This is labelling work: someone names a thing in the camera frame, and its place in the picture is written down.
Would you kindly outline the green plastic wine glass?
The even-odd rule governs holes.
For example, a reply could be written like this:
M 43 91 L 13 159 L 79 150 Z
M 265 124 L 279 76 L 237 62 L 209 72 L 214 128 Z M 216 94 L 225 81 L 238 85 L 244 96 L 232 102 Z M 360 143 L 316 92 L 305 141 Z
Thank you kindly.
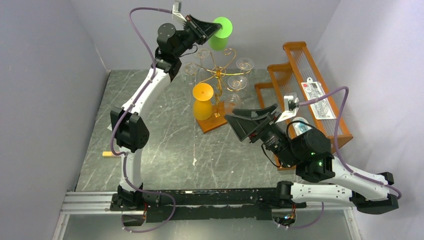
M 233 32 L 233 24 L 224 16 L 217 17 L 213 22 L 220 24 L 221 28 L 208 40 L 208 44 L 212 50 L 222 51 L 226 48 Z

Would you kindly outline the clear wine glass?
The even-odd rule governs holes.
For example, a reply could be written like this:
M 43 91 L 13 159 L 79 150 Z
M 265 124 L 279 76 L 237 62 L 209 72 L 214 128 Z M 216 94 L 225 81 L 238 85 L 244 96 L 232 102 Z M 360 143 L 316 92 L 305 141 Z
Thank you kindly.
M 248 57 L 240 57 L 236 61 L 236 66 L 239 69 L 239 74 L 241 76 L 244 76 L 246 78 L 249 77 L 252 69 L 255 66 L 254 61 L 251 58 Z
M 210 56 L 210 53 L 207 48 L 201 48 L 195 53 L 195 58 L 199 61 L 200 66 L 205 66 L 206 59 Z
M 193 77 L 199 71 L 199 66 L 195 62 L 185 62 L 181 66 L 182 75 L 185 77 Z
M 233 75 L 227 81 L 227 89 L 230 95 L 224 101 L 224 109 L 227 114 L 232 114 L 234 109 L 239 109 L 243 103 L 238 92 L 243 90 L 248 83 L 248 79 L 242 75 Z

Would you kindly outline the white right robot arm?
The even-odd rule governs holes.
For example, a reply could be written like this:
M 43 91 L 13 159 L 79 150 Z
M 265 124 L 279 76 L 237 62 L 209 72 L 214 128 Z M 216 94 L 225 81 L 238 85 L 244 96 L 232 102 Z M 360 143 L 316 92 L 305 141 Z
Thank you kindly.
M 307 202 L 344 204 L 359 212 L 381 215 L 399 208 L 399 200 L 390 192 L 394 177 L 390 172 L 367 173 L 343 165 L 332 154 L 331 140 L 312 127 L 296 137 L 280 128 L 281 114 L 276 105 L 263 109 L 234 109 L 225 119 L 240 141 L 262 142 L 283 167 L 295 167 L 301 182 L 280 181 L 275 202 L 285 208 Z

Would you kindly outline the yellow plastic wine glass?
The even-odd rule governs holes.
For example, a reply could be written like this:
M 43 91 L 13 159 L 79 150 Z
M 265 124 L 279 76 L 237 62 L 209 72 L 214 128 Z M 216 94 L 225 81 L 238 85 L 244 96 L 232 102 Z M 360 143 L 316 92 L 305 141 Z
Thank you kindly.
M 195 99 L 193 104 L 193 116 L 199 120 L 207 120 L 212 115 L 211 98 L 214 96 L 214 90 L 208 83 L 197 84 L 192 90 Z

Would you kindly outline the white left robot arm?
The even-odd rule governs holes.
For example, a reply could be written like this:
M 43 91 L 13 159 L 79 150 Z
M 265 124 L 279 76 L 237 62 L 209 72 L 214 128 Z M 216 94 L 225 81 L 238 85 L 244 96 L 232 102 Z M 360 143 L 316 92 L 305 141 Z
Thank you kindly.
M 148 49 L 151 68 L 134 95 L 120 108 L 110 112 L 112 125 L 111 144 L 117 144 L 121 156 L 121 180 L 117 199 L 121 207 L 137 210 L 143 204 L 141 154 L 150 132 L 144 122 L 155 99 L 174 80 L 182 62 L 180 58 L 194 45 L 203 45 L 227 26 L 215 19 L 201 21 L 187 15 L 178 30 L 172 23 L 164 23 L 157 30 L 157 48 Z

